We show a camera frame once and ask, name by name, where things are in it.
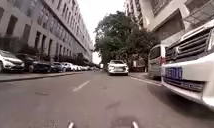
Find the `street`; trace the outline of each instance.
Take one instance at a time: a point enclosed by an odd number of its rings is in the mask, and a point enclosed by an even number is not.
[[[158,84],[85,72],[0,83],[0,128],[214,128],[214,113]]]

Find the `sidewalk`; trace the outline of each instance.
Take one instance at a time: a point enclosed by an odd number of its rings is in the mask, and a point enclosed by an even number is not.
[[[66,75],[80,74],[79,72],[67,72],[67,73],[50,73],[50,74],[0,74],[1,82],[12,82],[22,80],[34,80],[48,77],[59,77]]]

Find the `curb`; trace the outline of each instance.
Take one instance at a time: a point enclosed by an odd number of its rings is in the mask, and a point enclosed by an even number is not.
[[[75,74],[82,74],[78,72],[74,73],[66,73],[66,74],[54,74],[54,75],[46,75],[46,76],[37,76],[37,77],[28,77],[28,78],[16,78],[16,79],[8,79],[8,80],[0,80],[0,83],[5,82],[14,82],[14,81],[25,81],[25,80],[36,80],[36,79],[44,79],[44,78],[52,78],[52,77],[60,77],[60,76],[70,76]]]

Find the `tree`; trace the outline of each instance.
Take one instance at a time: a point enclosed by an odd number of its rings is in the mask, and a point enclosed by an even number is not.
[[[104,64],[112,59],[132,63],[134,55],[147,62],[149,50],[159,43],[154,33],[139,29],[130,17],[119,11],[105,16],[95,33],[95,51],[99,52]]]
[[[116,14],[105,16],[99,22],[95,29],[95,51],[100,53],[102,63],[106,64],[111,59],[121,57],[122,48],[134,26],[131,18],[119,11]]]
[[[153,32],[135,27],[126,40],[127,54],[130,58],[131,55],[138,55],[147,62],[150,49],[159,42]]]

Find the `overcast sky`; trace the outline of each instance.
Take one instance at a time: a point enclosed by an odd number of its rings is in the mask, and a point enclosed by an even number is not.
[[[91,39],[94,41],[94,30],[98,22],[103,19],[106,14],[115,13],[117,10],[123,11],[125,0],[77,0],[80,6],[84,22],[90,33]],[[94,63],[99,63],[101,59],[97,53],[93,55]]]

